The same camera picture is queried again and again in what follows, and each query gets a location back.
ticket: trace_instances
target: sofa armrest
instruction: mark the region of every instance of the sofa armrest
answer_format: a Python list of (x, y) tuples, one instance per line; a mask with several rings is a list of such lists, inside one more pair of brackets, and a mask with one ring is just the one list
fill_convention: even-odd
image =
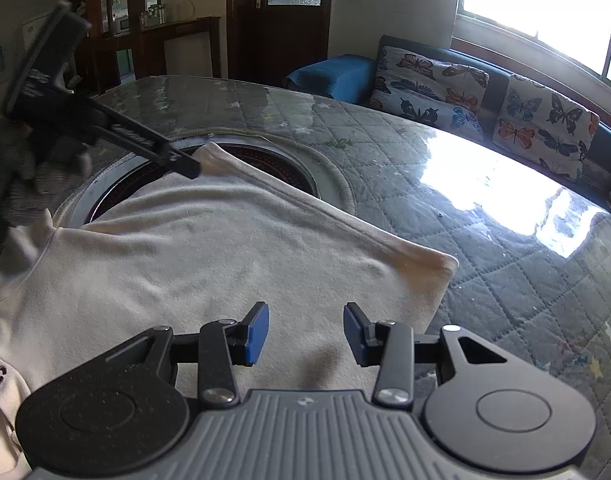
[(345, 54), (295, 70), (286, 77), (285, 88), (363, 104), (372, 93), (375, 61)]

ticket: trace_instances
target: window sill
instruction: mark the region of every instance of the window sill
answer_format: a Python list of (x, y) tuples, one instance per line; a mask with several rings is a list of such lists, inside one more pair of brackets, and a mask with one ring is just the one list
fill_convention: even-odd
[(453, 36), (503, 54), (549, 76), (611, 114), (611, 88), (591, 72), (510, 30), (457, 14)]

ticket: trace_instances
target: ribbed gray panel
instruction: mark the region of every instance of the ribbed gray panel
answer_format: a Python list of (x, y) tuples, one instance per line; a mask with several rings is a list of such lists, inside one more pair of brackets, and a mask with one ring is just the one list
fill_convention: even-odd
[[(58, 480), (38, 470), (28, 480)], [(124, 480), (473, 480), (494, 478), (447, 459), (413, 418), (362, 392), (256, 390), (233, 410), (206, 412), (185, 441)], [(567, 470), (550, 478), (582, 478)]]

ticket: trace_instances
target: metal screw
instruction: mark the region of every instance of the metal screw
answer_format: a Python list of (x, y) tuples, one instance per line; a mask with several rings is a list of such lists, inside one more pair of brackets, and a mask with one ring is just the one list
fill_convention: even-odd
[(234, 400), (234, 394), (226, 388), (209, 388), (201, 394), (201, 397), (210, 404), (227, 404)]
[(399, 388), (384, 388), (377, 394), (377, 399), (389, 406), (400, 406), (410, 400), (410, 394)]

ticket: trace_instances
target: sofa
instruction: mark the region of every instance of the sofa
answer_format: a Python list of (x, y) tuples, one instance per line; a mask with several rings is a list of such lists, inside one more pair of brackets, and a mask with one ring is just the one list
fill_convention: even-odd
[[(477, 119), (483, 132), (480, 144), (547, 174), (562, 185), (611, 211), (611, 202), (608, 197), (611, 190), (611, 128), (607, 124), (599, 122), (585, 160), (583, 160), (583, 171), (575, 182), (572, 182), (549, 173), (539, 164), (534, 164), (515, 153), (503, 150), (492, 142), (512, 76), (509, 71), (454, 50), (436, 48), (392, 36), (381, 37), (377, 59), (383, 47), (401, 48), (430, 59), (472, 66), (489, 74), (489, 82), (477, 113)], [(300, 68), (288, 75), (284, 85), (291, 90), (368, 106), (373, 92), (376, 69), (375, 60), (346, 54)]]

